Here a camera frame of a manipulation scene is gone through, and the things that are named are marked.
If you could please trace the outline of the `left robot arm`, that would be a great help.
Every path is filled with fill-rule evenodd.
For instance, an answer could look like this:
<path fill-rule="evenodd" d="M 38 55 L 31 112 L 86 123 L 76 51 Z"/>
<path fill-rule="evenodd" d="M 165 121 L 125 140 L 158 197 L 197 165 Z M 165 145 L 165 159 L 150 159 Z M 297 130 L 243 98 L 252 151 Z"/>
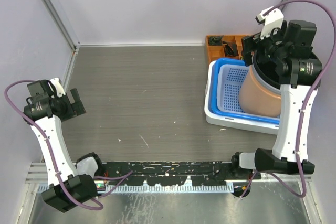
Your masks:
<path fill-rule="evenodd" d="M 36 135 L 47 168 L 49 188 L 42 193 L 46 204 L 67 212 L 97 197 L 94 180 L 101 179 L 105 167 L 91 152 L 72 162 L 62 134 L 62 122 L 85 114 L 77 89 L 71 90 L 70 102 L 59 78 L 28 84 L 30 97 L 24 107 L 24 119 Z"/>

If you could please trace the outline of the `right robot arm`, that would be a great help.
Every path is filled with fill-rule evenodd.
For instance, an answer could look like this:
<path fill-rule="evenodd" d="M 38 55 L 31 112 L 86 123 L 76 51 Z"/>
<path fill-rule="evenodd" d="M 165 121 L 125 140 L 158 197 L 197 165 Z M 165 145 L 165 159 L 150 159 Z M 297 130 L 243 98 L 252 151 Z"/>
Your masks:
<path fill-rule="evenodd" d="M 322 63 L 312 51 L 317 27 L 291 20 L 261 34 L 242 39 L 242 55 L 249 68 L 239 94 L 243 111 L 280 118 L 272 149 L 237 152 L 230 172 L 241 179 L 249 170 L 288 175 L 314 173 L 308 160 L 307 136 L 311 107 L 320 84 Z"/>

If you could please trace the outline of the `black bucket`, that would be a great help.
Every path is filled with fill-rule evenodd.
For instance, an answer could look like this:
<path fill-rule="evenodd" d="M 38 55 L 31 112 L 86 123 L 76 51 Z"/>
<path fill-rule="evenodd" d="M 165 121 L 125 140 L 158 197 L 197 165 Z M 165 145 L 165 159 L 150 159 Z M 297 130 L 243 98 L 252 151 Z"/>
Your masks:
<path fill-rule="evenodd" d="M 270 59 L 262 62 L 259 53 L 253 56 L 253 66 L 258 75 L 269 85 L 279 89 L 283 84 L 293 88 L 297 86 L 312 86 L 322 71 L 319 59 L 296 59 L 287 57 L 276 62 Z"/>

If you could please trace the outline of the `orange bucket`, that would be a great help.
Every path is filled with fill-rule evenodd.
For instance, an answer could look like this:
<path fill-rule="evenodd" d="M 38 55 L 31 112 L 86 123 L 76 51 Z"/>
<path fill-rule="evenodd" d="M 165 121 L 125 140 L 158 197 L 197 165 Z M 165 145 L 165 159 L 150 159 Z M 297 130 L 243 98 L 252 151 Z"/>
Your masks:
<path fill-rule="evenodd" d="M 245 113 L 272 118 L 280 115 L 280 91 L 256 77 L 256 70 L 253 66 L 249 66 L 238 98 L 239 105 Z"/>

